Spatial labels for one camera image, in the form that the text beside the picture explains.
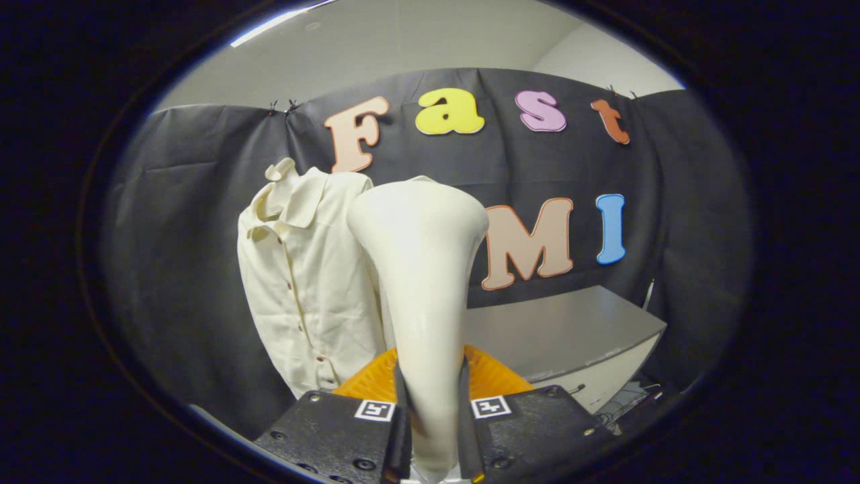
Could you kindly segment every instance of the ceiling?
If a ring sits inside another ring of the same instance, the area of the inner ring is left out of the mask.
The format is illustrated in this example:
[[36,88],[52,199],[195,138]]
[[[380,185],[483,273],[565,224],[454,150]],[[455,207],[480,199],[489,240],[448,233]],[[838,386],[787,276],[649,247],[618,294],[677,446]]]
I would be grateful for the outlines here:
[[190,71],[157,109],[267,108],[392,74],[442,67],[530,70],[582,21],[534,0],[339,0]]

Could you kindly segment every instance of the letter m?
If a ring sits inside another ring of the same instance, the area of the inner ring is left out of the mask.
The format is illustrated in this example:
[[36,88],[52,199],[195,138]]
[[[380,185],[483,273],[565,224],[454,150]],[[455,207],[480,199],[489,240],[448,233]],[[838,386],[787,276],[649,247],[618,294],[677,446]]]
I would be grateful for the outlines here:
[[542,254],[544,262],[537,268],[541,277],[558,276],[573,269],[568,244],[568,220],[573,209],[574,203],[569,198],[550,198],[544,202],[534,230],[529,233],[508,205],[487,208],[489,274],[481,287],[491,291],[513,284],[508,259],[524,281],[531,279]]

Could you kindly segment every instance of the yellow letter a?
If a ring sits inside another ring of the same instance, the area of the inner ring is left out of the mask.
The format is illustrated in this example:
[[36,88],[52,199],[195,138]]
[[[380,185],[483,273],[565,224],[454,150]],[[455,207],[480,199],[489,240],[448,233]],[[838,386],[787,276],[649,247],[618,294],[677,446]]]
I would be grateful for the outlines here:
[[[436,104],[442,99],[445,99],[445,104]],[[431,90],[421,96],[418,103],[424,109],[415,117],[415,125],[424,134],[445,134],[450,131],[471,134],[481,131],[483,127],[484,119],[478,115],[475,97],[467,90]]]

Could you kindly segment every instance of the ceiling light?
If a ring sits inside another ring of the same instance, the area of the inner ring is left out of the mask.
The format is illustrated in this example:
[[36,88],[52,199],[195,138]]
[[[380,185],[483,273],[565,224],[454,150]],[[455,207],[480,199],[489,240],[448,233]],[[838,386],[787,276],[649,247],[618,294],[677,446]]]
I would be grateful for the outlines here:
[[244,34],[243,36],[232,41],[230,43],[230,45],[232,47],[239,47],[242,44],[244,44],[245,42],[247,42],[248,40],[255,38],[257,35],[262,34],[263,32],[266,32],[270,28],[275,27],[275,26],[281,24],[282,22],[290,20],[294,16],[301,15],[310,9],[315,9],[316,7],[319,7],[320,5],[324,5],[326,3],[332,3],[334,1],[335,0],[325,0],[324,2],[320,2],[317,4],[311,5],[310,7],[305,7],[303,9],[289,11],[289,12],[286,12],[285,14],[281,14],[279,16],[276,16],[272,20],[262,23],[260,26],[253,28],[252,30],[250,30],[249,32]]

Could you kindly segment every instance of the white wall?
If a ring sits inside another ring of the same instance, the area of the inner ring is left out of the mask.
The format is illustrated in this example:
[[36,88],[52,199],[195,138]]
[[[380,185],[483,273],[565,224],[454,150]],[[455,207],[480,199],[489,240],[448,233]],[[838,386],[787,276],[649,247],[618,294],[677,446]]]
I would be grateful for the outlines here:
[[622,41],[583,24],[550,49],[532,68],[632,97],[683,89],[675,78]]
[[340,0],[200,62],[158,103],[277,109],[332,90],[444,67],[529,70],[582,24],[523,0]]

